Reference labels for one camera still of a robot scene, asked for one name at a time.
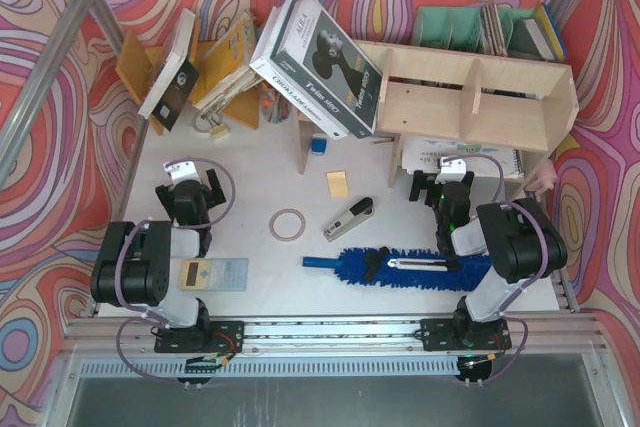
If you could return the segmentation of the black plastic clip piece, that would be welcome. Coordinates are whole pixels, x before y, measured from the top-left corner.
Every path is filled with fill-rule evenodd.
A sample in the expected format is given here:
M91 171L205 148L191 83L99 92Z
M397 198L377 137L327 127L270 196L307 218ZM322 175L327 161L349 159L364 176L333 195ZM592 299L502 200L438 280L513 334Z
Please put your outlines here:
M373 283L375 277L384 264L385 259L389 255L390 251L387 247L381 247L379 249L370 250L364 256L364 265L366 271L363 276L363 280L366 283Z

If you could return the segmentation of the white black utility knife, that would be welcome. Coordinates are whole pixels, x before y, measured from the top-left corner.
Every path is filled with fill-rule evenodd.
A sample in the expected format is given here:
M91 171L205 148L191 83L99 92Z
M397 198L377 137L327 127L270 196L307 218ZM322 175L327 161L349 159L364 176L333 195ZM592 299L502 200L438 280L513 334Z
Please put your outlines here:
M387 266L399 270L429 272L451 272L459 269L459 264L455 261L438 259L392 258L387 262Z

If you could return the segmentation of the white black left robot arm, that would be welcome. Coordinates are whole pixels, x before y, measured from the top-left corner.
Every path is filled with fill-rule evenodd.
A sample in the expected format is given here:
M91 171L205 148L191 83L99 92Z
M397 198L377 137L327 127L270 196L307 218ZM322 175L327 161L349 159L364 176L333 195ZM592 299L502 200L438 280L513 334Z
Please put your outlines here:
M172 183L155 188L167 221L109 224L90 280L95 302L123 307L151 322L157 353L222 349L205 303L170 286L171 262L199 260L212 240L209 211L226 202L213 169L204 183L185 162L169 169Z

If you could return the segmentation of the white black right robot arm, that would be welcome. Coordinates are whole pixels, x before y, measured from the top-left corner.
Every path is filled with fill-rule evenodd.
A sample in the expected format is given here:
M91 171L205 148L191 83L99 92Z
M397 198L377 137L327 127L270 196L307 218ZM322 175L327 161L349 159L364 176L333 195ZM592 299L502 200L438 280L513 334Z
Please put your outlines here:
M452 276L467 272L469 262L482 253L491 261L478 285L459 300L451 318L421 323L415 337L429 352L509 350L506 310L529 286L567 261L564 241L531 198L483 204L471 217L473 178L467 172L442 183L422 171L413 174L409 200L426 193L425 204L434 211L437 245L444 257L398 259L396 265Z

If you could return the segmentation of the blue fluffy duster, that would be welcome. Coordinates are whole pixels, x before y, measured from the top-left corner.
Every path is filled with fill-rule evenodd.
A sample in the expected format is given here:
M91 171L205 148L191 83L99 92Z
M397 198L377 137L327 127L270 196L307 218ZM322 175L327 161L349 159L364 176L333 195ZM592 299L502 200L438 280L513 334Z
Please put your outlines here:
M470 292L491 260L482 254L447 258L430 250L380 247L349 248L335 258L305 256L302 266L331 270L349 285Z

